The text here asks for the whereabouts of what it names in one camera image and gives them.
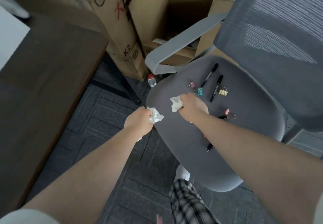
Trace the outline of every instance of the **white tissue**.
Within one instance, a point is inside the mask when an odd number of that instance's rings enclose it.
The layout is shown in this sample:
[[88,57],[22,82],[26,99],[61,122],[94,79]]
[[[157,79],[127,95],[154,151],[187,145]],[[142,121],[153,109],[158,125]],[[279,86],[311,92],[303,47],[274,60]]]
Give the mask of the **white tissue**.
[[147,107],[148,110],[151,111],[151,115],[149,116],[149,123],[155,124],[158,121],[161,121],[164,116],[161,115],[156,108],[149,108]]
[[181,100],[181,96],[171,97],[170,100],[173,102],[173,105],[172,105],[173,113],[175,113],[177,110],[179,110],[181,107],[183,107],[183,102]]

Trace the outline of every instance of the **white sock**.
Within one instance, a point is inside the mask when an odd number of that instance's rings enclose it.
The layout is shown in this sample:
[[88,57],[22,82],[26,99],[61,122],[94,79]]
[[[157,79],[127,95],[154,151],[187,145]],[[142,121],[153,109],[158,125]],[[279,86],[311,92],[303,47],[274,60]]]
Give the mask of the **white sock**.
[[190,179],[190,173],[180,164],[176,169],[175,179],[185,179],[188,181]]

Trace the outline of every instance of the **person's left hand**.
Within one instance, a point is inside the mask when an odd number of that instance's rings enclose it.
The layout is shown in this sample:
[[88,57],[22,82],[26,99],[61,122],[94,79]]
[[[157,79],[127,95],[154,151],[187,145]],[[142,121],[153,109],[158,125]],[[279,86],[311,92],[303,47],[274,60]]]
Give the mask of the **person's left hand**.
[[140,137],[146,135],[151,131],[154,124],[149,123],[149,116],[151,111],[145,109],[145,107],[140,107],[129,115],[124,122],[123,128],[133,128]]

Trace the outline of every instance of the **dark wood desk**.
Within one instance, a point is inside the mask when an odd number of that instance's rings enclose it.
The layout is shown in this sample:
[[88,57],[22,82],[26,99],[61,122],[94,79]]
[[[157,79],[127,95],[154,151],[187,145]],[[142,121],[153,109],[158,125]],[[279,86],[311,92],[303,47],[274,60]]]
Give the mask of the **dark wood desk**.
[[0,218],[19,208],[102,56],[98,32],[33,15],[0,72]]

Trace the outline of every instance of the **cardboard box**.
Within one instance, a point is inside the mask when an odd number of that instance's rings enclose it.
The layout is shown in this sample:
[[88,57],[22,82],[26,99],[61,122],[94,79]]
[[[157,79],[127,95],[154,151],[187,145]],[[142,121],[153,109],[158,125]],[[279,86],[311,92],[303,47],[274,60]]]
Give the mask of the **cardboard box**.
[[[92,14],[95,14],[104,26],[104,30],[101,26],[97,29],[107,36],[109,40],[107,51],[120,70],[125,75],[141,81],[145,78],[147,71],[143,71],[145,67],[144,58],[140,45],[137,43],[138,36],[128,10],[130,0],[54,1],[60,2],[61,5],[73,6],[79,9],[91,11]],[[74,18],[74,20],[75,22],[73,24],[80,25],[80,22],[82,22],[81,19]]]
[[[231,0],[219,0],[214,9],[229,10]],[[129,5],[133,23],[142,43],[145,55],[164,42],[180,34],[196,22],[206,18],[213,0],[132,0]],[[194,58],[197,48],[184,47],[162,64],[180,66]]]
[[[231,9],[232,4],[233,4],[233,1],[213,0],[211,9],[210,9],[208,15],[228,12]],[[205,33],[204,35],[201,36],[199,45],[196,50],[196,55],[199,55],[201,52],[203,52],[207,48],[213,46],[213,41],[214,41],[216,34],[218,33],[220,27],[221,27],[221,24],[218,24],[213,29],[209,30],[207,33]],[[208,53],[208,55],[210,55],[210,54],[222,56],[222,57],[228,59],[229,61],[235,63],[236,65],[238,65],[236,63],[236,61],[234,61],[228,55],[224,54],[219,49],[215,49],[215,50]]]

